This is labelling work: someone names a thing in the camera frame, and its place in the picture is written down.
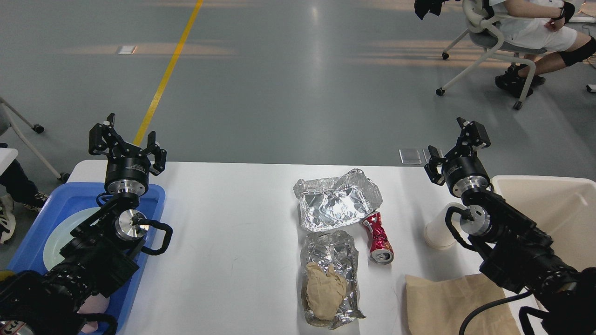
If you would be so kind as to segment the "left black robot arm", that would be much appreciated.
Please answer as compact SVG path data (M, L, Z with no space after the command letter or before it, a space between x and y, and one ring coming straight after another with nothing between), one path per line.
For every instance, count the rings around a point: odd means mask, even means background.
M72 229L63 259L47 273L27 270L1 280L1 331L7 335L76 335L87 322L104 322L106 334L117 319L105 313L80 313L92 295L111 296L140 269L138 253L166 252L173 230L137 210L149 190L149 175L165 169L167 152L156 142L147 147L126 142L115 130L115 114L89 132L88 151L107 157L104 192L98 209Z

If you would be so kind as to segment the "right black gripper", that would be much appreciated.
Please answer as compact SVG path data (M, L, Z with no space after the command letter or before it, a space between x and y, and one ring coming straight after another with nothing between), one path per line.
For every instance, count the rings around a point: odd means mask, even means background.
M434 146L428 146L429 158L424 170L436 185L447 185L451 195L460 198L469 189L486 189L490 178L479 160L477 151L490 147L490 139L483 124L457 117L461 134L456 140L458 154L441 157Z

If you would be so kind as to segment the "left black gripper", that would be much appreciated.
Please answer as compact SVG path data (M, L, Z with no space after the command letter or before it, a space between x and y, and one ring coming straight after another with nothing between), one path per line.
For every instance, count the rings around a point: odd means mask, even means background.
M103 123L96 123L89 131L88 153L106 155L107 169L104 189L108 194L121 192L145 195L148 190L149 172L154 176L165 170L167 151L156 140L156 132L147 136L147 147L141 156L125 157L124 139L115 131L115 113L110 113ZM154 156L150 164L147 157Z

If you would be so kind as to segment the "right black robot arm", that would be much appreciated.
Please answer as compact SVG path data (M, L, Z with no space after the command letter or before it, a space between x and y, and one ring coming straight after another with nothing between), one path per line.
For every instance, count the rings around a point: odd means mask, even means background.
M465 333L471 320L484 310L534 295L545 310L519 309L526 335L534 333L529 316L541 319L549 335L593 335L594 267L577 271L567 265L554 253L551 236L493 191L477 156L479 149L490 146L485 127L462 117L456 120L461 134L455 146L445 156L429 146L430 159L424 169L432 183L447 184L451 195L464 204L464 208L450 206L445 214L445 225L453 238L481 256L481 273L515 293L470 312L459 333Z

